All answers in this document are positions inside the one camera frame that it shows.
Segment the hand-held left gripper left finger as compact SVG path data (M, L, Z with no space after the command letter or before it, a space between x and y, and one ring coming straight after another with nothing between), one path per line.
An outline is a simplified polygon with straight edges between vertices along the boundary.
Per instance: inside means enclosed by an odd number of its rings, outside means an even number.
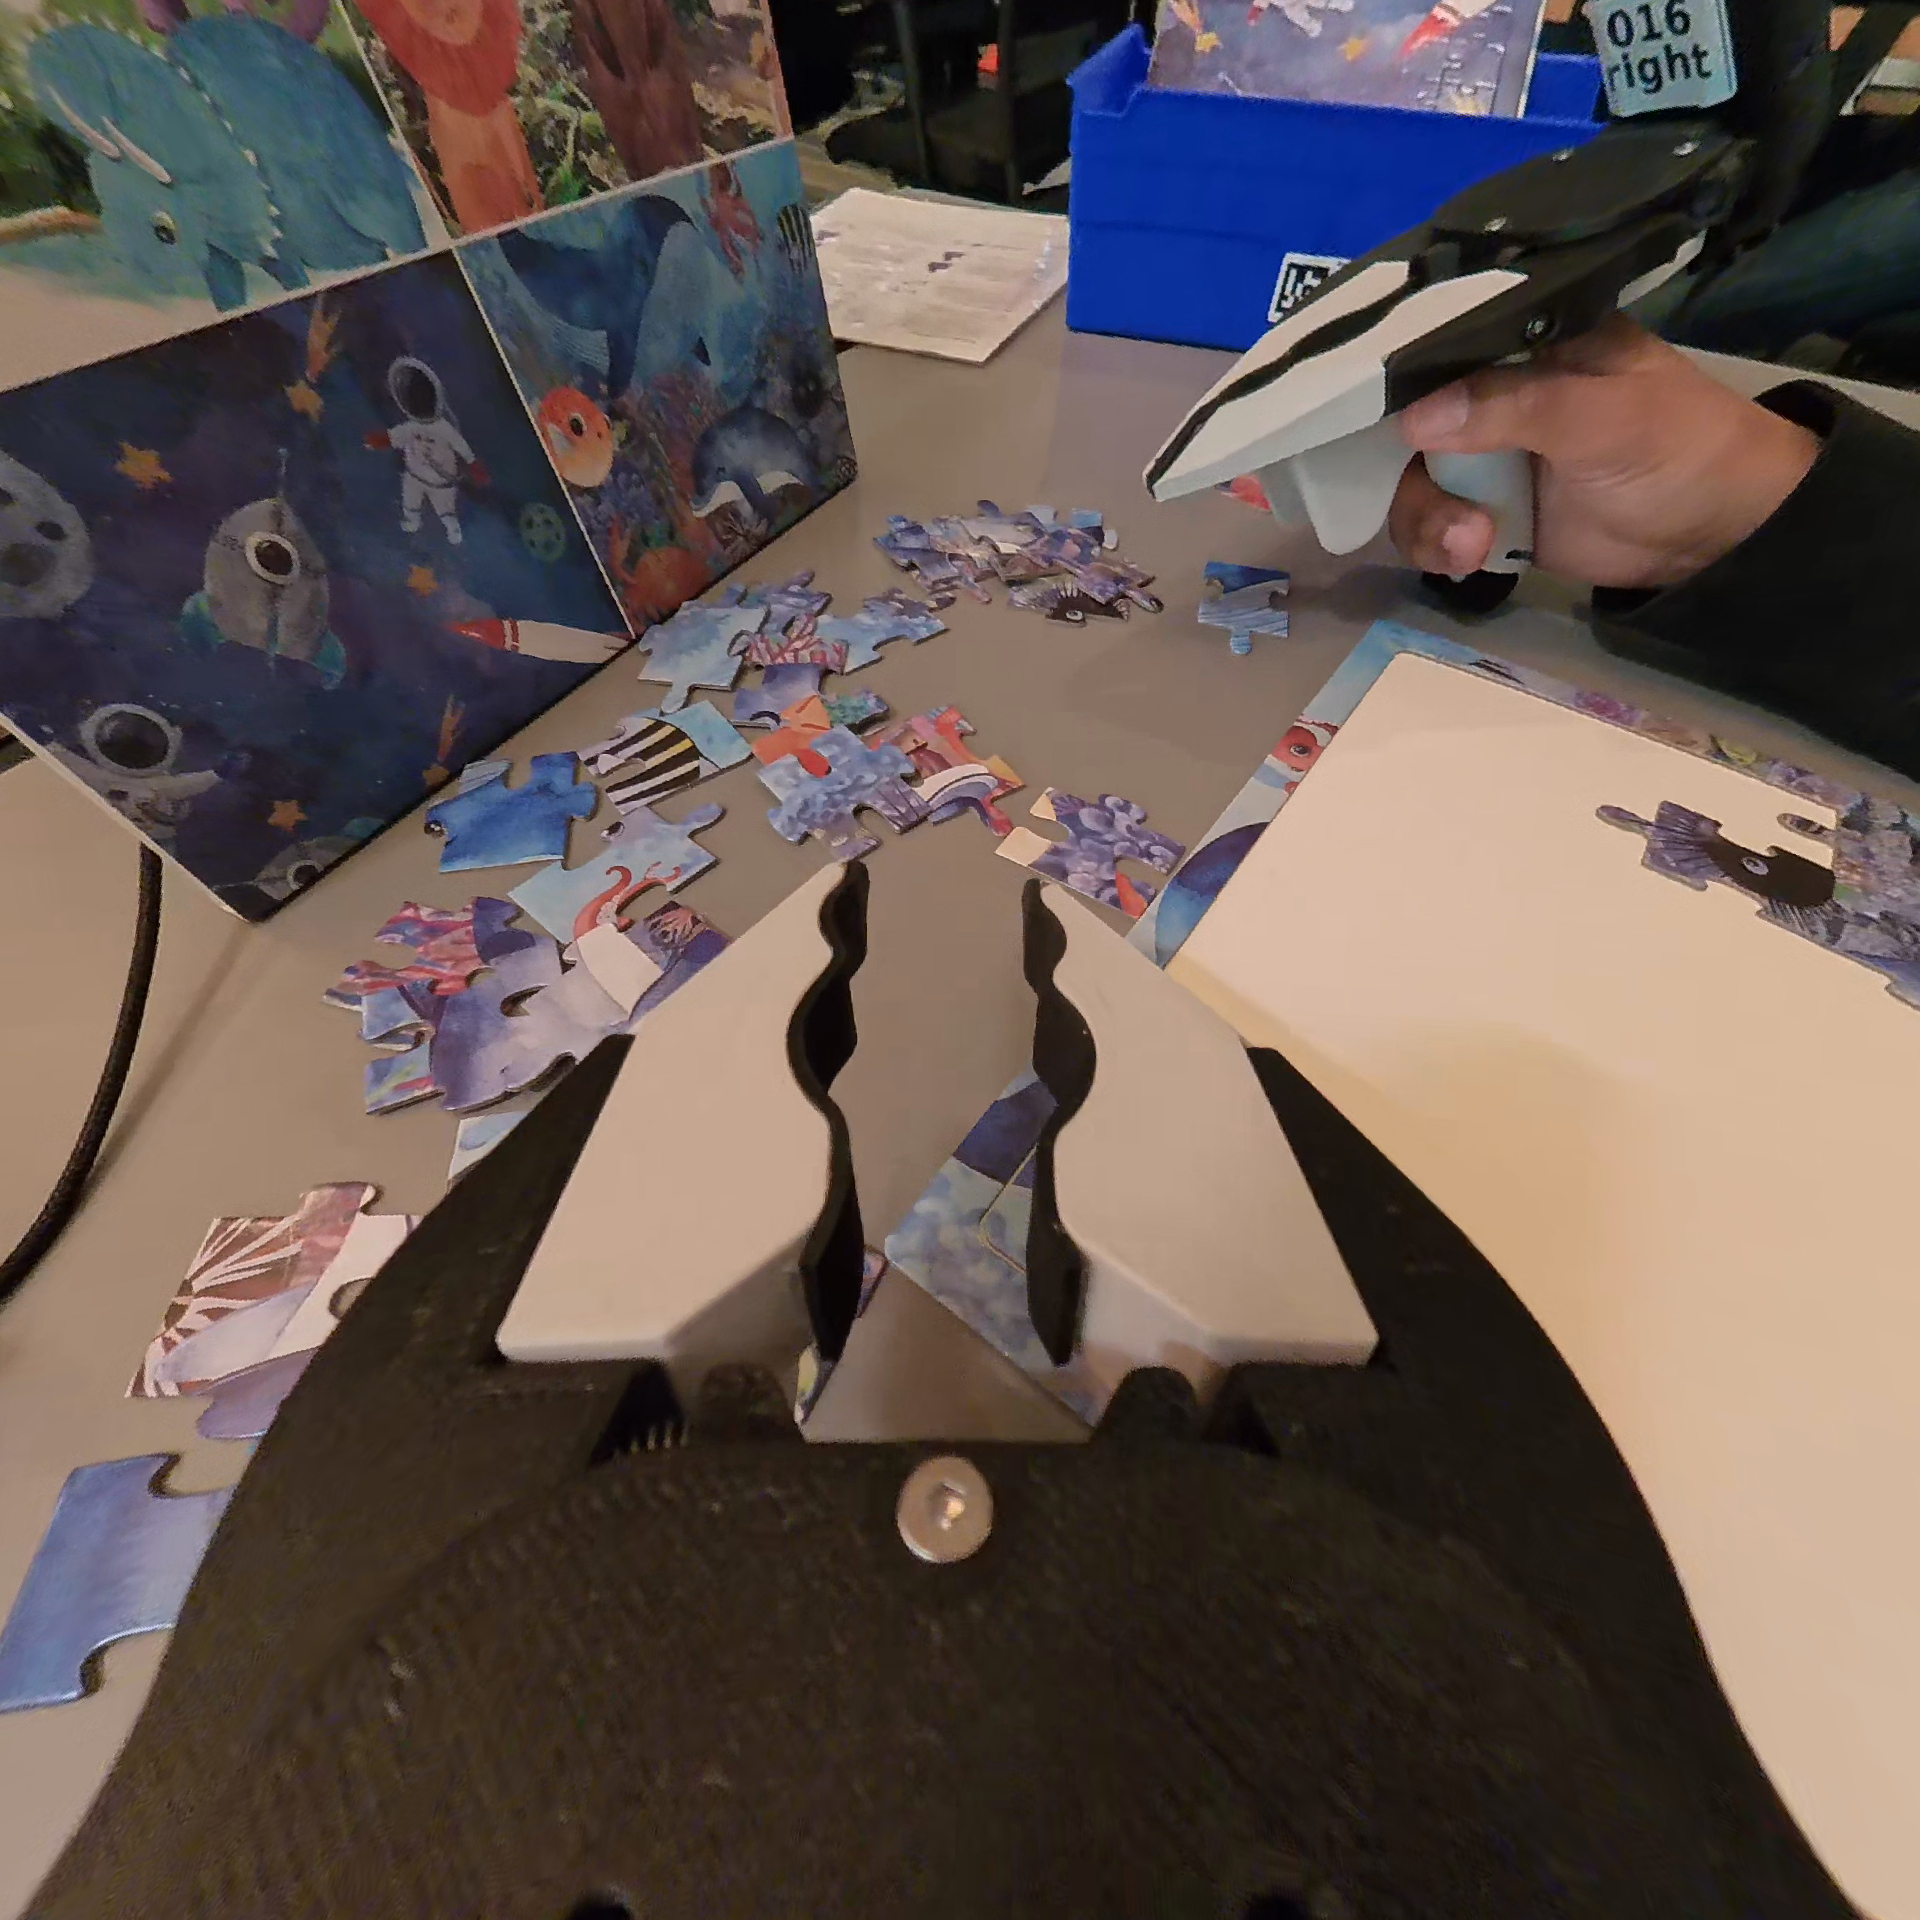
M838 1365L869 1248L849 1124L871 871L833 864L647 1014L498 1329L516 1363Z

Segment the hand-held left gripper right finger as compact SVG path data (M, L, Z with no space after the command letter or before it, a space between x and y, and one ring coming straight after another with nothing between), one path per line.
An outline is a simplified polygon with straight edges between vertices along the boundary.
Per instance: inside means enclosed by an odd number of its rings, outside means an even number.
M1238 1030L1061 889L1022 897L1027 1316L1090 1419L1137 1368L1198 1401L1247 1363L1366 1365L1375 1329Z

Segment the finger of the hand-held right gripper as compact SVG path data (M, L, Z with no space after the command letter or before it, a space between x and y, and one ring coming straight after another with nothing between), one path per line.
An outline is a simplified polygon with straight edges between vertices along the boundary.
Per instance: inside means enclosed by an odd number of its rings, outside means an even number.
M1384 351L1355 340L1287 362L1247 354L1148 461L1144 484L1171 500L1252 473L1279 522L1310 526L1342 556L1384 531L1409 459Z
M1380 347L1384 358L1387 358L1400 344L1400 338L1391 329L1396 315L1422 300L1432 286L1447 279L1449 255L1445 252L1409 252L1404 257L1368 259L1357 268L1357 277L1328 282L1310 300L1297 304L1292 315L1247 354L1254 353L1258 360L1278 356L1287 362L1360 340Z

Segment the blue striped jigsaw piece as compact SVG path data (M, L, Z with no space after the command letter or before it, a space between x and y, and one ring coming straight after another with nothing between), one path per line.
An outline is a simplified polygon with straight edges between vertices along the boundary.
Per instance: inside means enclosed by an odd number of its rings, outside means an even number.
M1290 634L1290 583L1285 565L1211 560L1202 574L1198 621L1224 632L1233 655L1251 657L1258 637Z

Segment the cream puzzle frame tray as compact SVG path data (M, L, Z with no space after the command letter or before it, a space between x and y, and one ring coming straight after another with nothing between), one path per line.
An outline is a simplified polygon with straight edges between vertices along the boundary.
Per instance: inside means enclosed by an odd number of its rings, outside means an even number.
M1171 972L1285 1053L1584 1385L1852 1902L1917 1916L1917 807L1378 621ZM1596 817L1831 868L1776 918Z

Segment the pile of puzzle pieces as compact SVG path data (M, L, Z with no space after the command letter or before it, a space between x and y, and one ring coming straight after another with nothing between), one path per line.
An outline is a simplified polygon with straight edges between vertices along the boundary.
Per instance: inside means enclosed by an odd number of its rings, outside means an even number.
M962 594L989 603L997 585L1013 608L1054 626L1162 610L1155 574L1123 558L1117 533L1096 515L989 508L890 518L878 545L923 592L898 587L831 616L831 598L804 572L725 589L647 634L660 646L645 664L662 677L669 641L710 641L705 664L734 680L759 670L725 716L707 698L644 707L579 753L534 756L523 780L508 758L460 772L424 823L440 871L527 875L505 895L454 906L404 902L373 936L395 958L355 960L327 988L375 1048L370 1115L438 1102L462 1116L454 1170L467 1170L564 1068L631 1033L719 958L730 936L683 902L683 886L712 868L699 835L725 803L676 819L660 801L737 765L753 763L782 841L831 859L878 844L865 814L890 830L977 817L1009 855L1031 844L1002 805L1025 781L980 751L966 711L890 716L876 689L822 689L843 668L878 664L887 643L937 637L948 607ZM611 817L599 859L570 864L570 830L602 803ZM217 1215L130 1370L130 1399L200 1401L199 1428L217 1442L264 1435L310 1356L420 1221L372 1212L375 1201L377 1183L327 1181L285 1212ZM4 1621L4 1714L85 1696L107 1646L177 1622L229 1495L159 1491L168 1471L164 1455L139 1455L67 1477Z

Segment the black urchin jigsaw piece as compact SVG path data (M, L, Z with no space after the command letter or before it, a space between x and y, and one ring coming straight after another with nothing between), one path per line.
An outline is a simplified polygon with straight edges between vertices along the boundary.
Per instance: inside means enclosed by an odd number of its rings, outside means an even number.
M1596 817L1640 835L1643 868L1694 891L1728 884L1776 918L1813 913L1836 904L1831 868L1778 846L1757 850L1733 841L1719 819L1685 803L1658 803L1652 817L1604 803Z

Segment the person's right forearm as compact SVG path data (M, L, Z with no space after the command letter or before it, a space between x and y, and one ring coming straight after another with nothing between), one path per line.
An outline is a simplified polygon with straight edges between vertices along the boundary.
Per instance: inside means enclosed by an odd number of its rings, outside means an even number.
M1665 589L1598 587L1602 643L1919 778L1919 436L1796 380L1762 407L1813 432L1762 527Z

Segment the person's right hand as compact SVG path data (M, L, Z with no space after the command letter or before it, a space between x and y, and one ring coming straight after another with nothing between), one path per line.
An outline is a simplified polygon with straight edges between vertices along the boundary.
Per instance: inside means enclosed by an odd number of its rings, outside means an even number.
M1387 533L1413 565L1449 576L1488 563L1494 524L1441 486L1441 455L1524 452L1535 563L1613 589L1663 589L1715 563L1820 459L1820 436L1802 423L1625 317L1423 396L1398 425L1414 457Z

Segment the blue storage bin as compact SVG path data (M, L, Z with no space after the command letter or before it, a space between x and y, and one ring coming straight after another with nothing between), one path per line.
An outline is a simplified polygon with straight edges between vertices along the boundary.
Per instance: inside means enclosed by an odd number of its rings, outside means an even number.
M1067 326L1245 349L1344 261L1593 138L1602 68L1541 55L1521 117L1265 100L1153 86L1132 25L1070 86Z

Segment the space puzzle board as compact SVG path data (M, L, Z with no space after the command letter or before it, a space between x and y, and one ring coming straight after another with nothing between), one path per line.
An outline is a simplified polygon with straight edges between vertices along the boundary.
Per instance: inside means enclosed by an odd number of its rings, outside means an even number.
M1542 1L1162 1L1157 88L1517 117Z

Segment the instruction sheet in plastic sleeve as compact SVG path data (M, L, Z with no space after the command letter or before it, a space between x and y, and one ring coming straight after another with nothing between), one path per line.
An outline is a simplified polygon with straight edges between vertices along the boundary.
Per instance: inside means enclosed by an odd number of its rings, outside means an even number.
M984 365L1069 282L1060 212L849 187L811 221L838 345Z

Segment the illustrated animal puzzle box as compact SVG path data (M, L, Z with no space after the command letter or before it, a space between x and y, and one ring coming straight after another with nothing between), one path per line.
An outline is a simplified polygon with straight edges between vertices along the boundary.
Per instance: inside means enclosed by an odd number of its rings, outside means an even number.
M4 725L278 915L856 475L768 3L4 3Z

